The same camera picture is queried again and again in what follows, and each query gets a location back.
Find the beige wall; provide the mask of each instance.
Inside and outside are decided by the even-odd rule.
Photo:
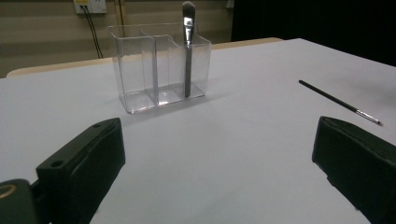
[[[229,42],[233,12],[227,1],[192,1],[200,35],[213,43]],[[125,1],[126,23],[181,20],[183,1]],[[118,24],[114,0],[106,0],[107,14],[94,14],[104,57],[108,54],[106,28]],[[91,30],[73,0],[0,1],[0,77],[31,66],[96,59]]]

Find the brush head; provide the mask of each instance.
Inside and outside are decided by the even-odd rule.
[[[189,1],[183,3],[183,17],[195,18],[195,5]]]

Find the transparent container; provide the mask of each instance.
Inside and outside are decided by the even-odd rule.
[[[194,36],[191,82],[186,82],[182,23],[110,26],[107,30],[120,100],[128,113],[205,95],[211,51],[208,40]]]

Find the dark background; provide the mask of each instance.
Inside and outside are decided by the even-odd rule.
[[[396,66],[395,5],[387,0],[235,0],[232,41],[303,38]]]

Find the silver ferrule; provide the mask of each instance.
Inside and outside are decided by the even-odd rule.
[[[380,121],[379,121],[378,119],[375,119],[375,118],[371,117],[370,115],[364,113],[364,112],[361,111],[361,110],[357,110],[356,113],[357,113],[358,115],[364,117],[365,119],[368,119],[368,120],[370,120],[370,121],[372,121],[372,122],[374,122],[374,123],[380,123]]]
[[[192,36],[194,33],[194,19],[184,17],[184,42],[186,45],[192,44]]]

